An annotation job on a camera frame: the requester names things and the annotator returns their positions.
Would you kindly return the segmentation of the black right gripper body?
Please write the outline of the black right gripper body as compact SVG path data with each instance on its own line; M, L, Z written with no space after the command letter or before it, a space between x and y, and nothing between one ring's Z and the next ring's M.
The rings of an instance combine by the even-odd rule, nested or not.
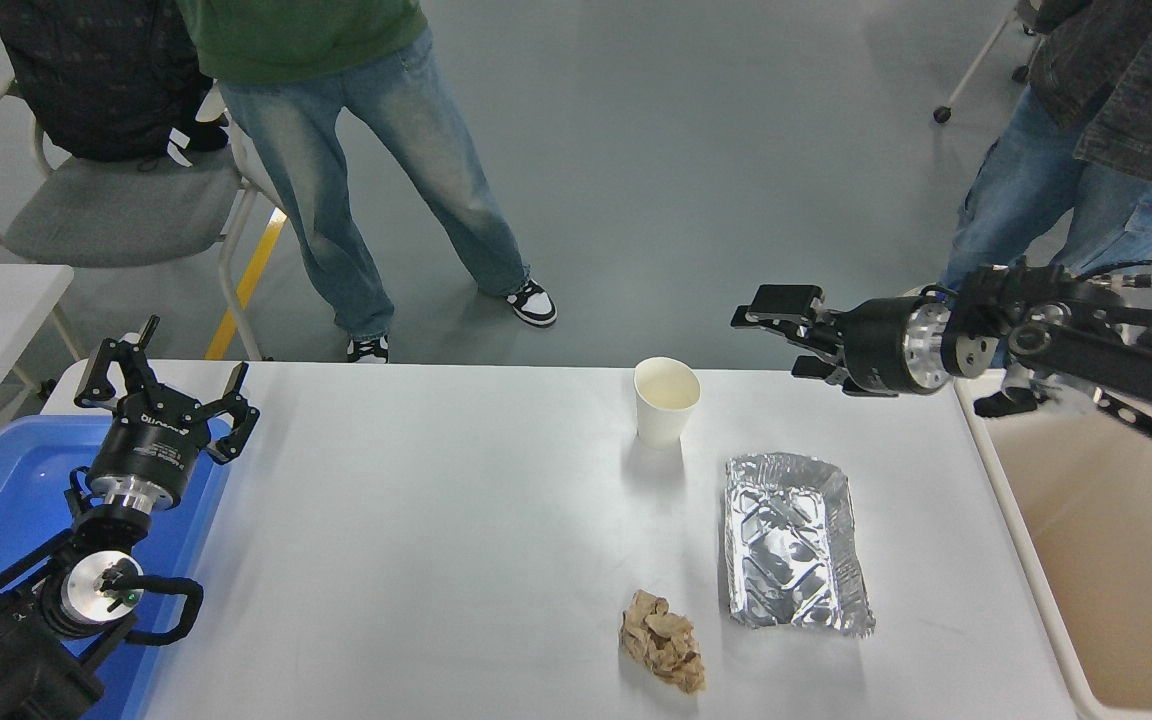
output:
M846 395L920 395L923 388L905 361L905 334L920 305L920 300L867 300L838 314Z

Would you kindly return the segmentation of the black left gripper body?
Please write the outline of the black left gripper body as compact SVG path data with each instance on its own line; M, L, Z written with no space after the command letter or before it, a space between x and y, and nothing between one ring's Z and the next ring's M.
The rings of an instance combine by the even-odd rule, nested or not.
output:
M156 486L156 498L182 498L211 439L198 409L200 401L174 389L165 397L138 392L119 400L88 469L88 488L105 495L116 480L131 478Z

